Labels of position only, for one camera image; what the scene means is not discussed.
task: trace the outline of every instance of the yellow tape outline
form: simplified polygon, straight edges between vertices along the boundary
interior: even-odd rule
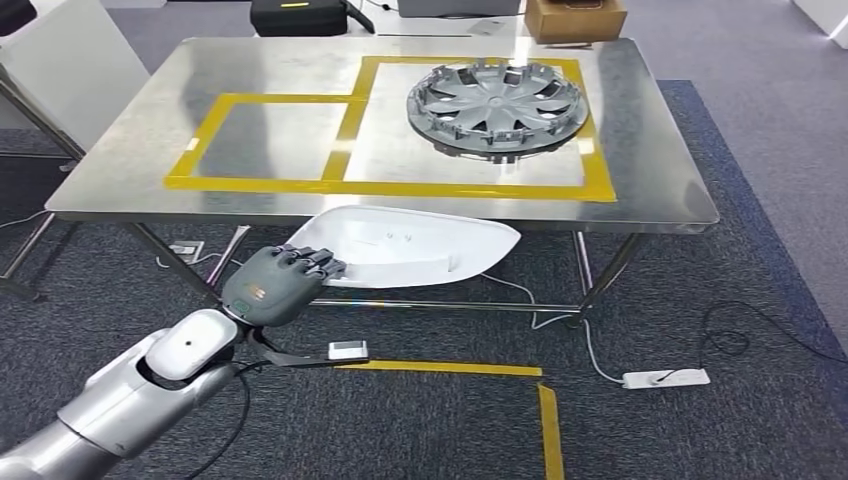
[[[499,58],[487,58],[494,63]],[[583,127],[575,134],[583,162],[584,184],[581,186],[473,185],[452,183],[349,182],[344,175],[350,162],[352,145],[365,116],[368,99],[381,64],[456,64],[472,63],[473,57],[364,56],[350,95],[223,93],[197,128],[183,155],[165,177],[165,186],[173,189],[242,192],[242,193],[311,193],[411,197],[514,198],[526,200],[580,200],[615,202],[591,110]],[[580,64],[574,59],[534,58],[530,61],[560,67],[570,81],[583,92],[586,87]],[[321,180],[278,178],[235,178],[193,176],[197,164],[209,148],[215,134],[236,104],[261,103],[345,103],[333,149],[327,159]]]
[[[412,372],[475,373],[480,375],[516,375],[526,377],[542,376],[542,369],[539,367],[492,365],[486,363],[371,360],[368,363],[341,365],[336,368],[351,370],[404,370]]]
[[[542,421],[542,448],[545,452],[545,480],[564,480],[565,466],[562,461],[556,392],[541,383],[537,387]]]
[[[539,367],[495,365],[485,363],[455,363],[401,360],[371,360],[368,363],[340,365],[345,370],[382,370],[410,372],[442,372],[478,375],[514,375],[541,377]],[[541,383],[536,384],[539,394],[539,415],[542,426],[542,449],[545,457],[545,480],[565,480],[562,443],[559,432],[556,392]]]

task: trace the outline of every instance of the yellow tape marking on floor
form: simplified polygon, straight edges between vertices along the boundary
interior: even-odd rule
[[[395,360],[371,360],[368,363],[341,365],[336,368],[354,370],[408,370],[415,372],[477,373],[484,375],[519,375],[541,377],[539,367],[521,367],[516,365],[489,365],[482,363],[443,363],[443,362],[400,362]]]
[[[542,444],[545,450],[545,480],[565,480],[556,393],[541,383],[538,386],[539,410],[542,415]]]

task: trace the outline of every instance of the white power strip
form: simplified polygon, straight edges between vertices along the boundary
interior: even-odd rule
[[[624,380],[624,385],[622,386],[629,390],[637,390],[640,388],[688,387],[690,385],[707,385],[710,383],[710,377],[707,376],[707,371],[703,368],[656,370],[653,372],[630,372],[625,373],[622,376],[622,380]]]

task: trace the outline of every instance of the black cable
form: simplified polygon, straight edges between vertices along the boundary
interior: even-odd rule
[[[787,331],[785,328],[780,326],[780,324],[777,323],[777,320],[765,314],[759,308],[753,305],[749,305],[745,302],[731,300],[714,304],[706,311],[706,313],[704,313],[704,316],[701,319],[701,329],[703,337],[701,338],[701,343],[698,347],[698,368],[704,368],[704,347],[706,347],[707,342],[709,342],[713,347],[715,347],[716,350],[732,357],[738,357],[739,355],[742,355],[748,350],[748,347],[751,346],[751,341],[748,339],[747,336],[745,336],[744,333],[737,332],[734,330],[709,330],[710,320],[716,312],[733,307],[743,307],[748,309],[749,311],[754,312],[761,319],[771,323],[775,328],[780,331],[780,333],[788,337],[790,340],[797,343],[805,350],[819,357],[842,364],[848,364],[848,360],[845,360],[844,358],[834,357],[826,353],[822,353],[816,350],[815,348],[807,345],[806,343],[802,342],[794,335],[789,333],[789,331]]]
[[[382,8],[383,10],[385,10],[387,12],[397,12],[397,8],[393,8],[388,3],[377,3],[374,0],[365,0],[365,1],[370,3],[371,5],[374,5],[375,7]]]
[[[228,363],[242,364],[242,362],[228,362]],[[206,462],[203,465],[201,465],[200,467],[195,469],[193,472],[188,474],[185,477],[186,480],[193,480],[194,478],[197,478],[201,473],[205,472],[206,469],[208,469],[215,462],[217,462],[218,459],[221,458],[224,455],[224,453],[226,453],[226,451],[230,448],[230,446],[236,441],[239,434],[241,434],[242,429],[244,429],[244,424],[247,423],[247,415],[250,413],[250,384],[247,383],[247,378],[244,377],[244,374],[247,373],[247,372],[250,372],[252,370],[257,370],[258,372],[261,372],[262,367],[264,367],[266,365],[270,365],[270,364],[271,364],[270,361],[263,360],[261,362],[251,363],[250,365],[247,365],[246,367],[243,367],[241,370],[236,372],[235,376],[239,380],[241,380],[241,385],[242,385],[242,388],[244,389],[244,406],[241,409],[241,417],[239,418],[239,421],[236,424],[236,428],[233,430],[233,432],[230,434],[230,436],[227,438],[227,440],[224,442],[224,444],[221,445],[220,448],[218,448],[218,451],[216,451],[214,455],[209,457],[209,460],[206,460]]]
[[[374,5],[377,8],[382,8],[383,10],[385,10],[387,12],[397,12],[398,11],[397,8],[392,7],[388,3],[379,3],[379,2],[376,2],[374,0],[365,0],[365,1],[370,3],[371,5]],[[468,19],[468,18],[519,17],[521,15],[524,15],[524,12],[519,12],[515,15],[481,15],[481,14],[476,14],[476,13],[449,13],[449,14],[446,14],[446,15],[437,15],[433,18],[439,18],[439,19],[442,19],[442,20],[463,20],[463,19]]]

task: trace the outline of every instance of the table leg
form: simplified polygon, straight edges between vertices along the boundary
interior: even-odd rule
[[[574,241],[574,255],[577,257],[577,273],[580,276],[580,286],[583,288],[583,295],[589,293],[592,289],[592,268],[589,265],[589,254],[586,252],[586,241],[583,239],[583,232],[571,232],[571,238]]]
[[[212,270],[212,273],[209,274],[209,278],[206,279],[206,282],[212,286],[212,288],[216,288],[218,286],[218,282],[221,280],[221,275],[224,273],[224,269],[227,268],[227,265],[230,263],[230,259],[233,258],[233,254],[236,253],[239,245],[244,239],[247,237],[247,233],[250,231],[250,225],[239,225],[236,228],[236,233],[233,234],[233,238],[230,239],[230,243],[227,245],[227,248],[224,250],[224,253],[221,254],[221,259],[218,260],[218,263],[215,265],[215,268]]]
[[[53,224],[53,221],[55,219],[56,215],[53,213],[46,215],[35,228],[35,230],[30,233],[29,237],[27,237],[26,241],[23,243],[23,245],[21,245],[17,253],[15,253],[15,256],[12,258],[12,261],[11,263],[9,263],[9,266],[6,267],[6,271],[0,274],[0,288],[12,292],[13,294],[26,300],[35,300],[38,298],[38,291],[13,281],[12,276],[15,274],[15,272],[18,271],[19,268],[21,268],[21,265],[23,265],[24,260],[29,257],[29,254],[32,252],[35,246],[38,245],[38,242],[41,241],[41,237],[43,237],[44,234],[47,233],[47,230],[50,228],[50,225]]]
[[[615,256],[604,268],[604,271],[598,276],[594,285],[583,296],[583,300],[580,301],[580,312],[568,319],[568,326],[574,328],[580,326],[589,308],[618,279],[619,275],[624,272],[624,269],[633,260],[636,252],[639,251],[639,248],[645,243],[647,238],[647,234],[644,233],[632,233],[627,237],[627,240],[619,247]]]
[[[175,271],[183,280],[188,282],[198,293],[205,295],[208,299],[221,301],[215,289],[206,283],[190,266],[186,265],[168,245],[165,244],[153,231],[142,223],[125,223],[124,227],[143,244],[153,251],[165,265]]]

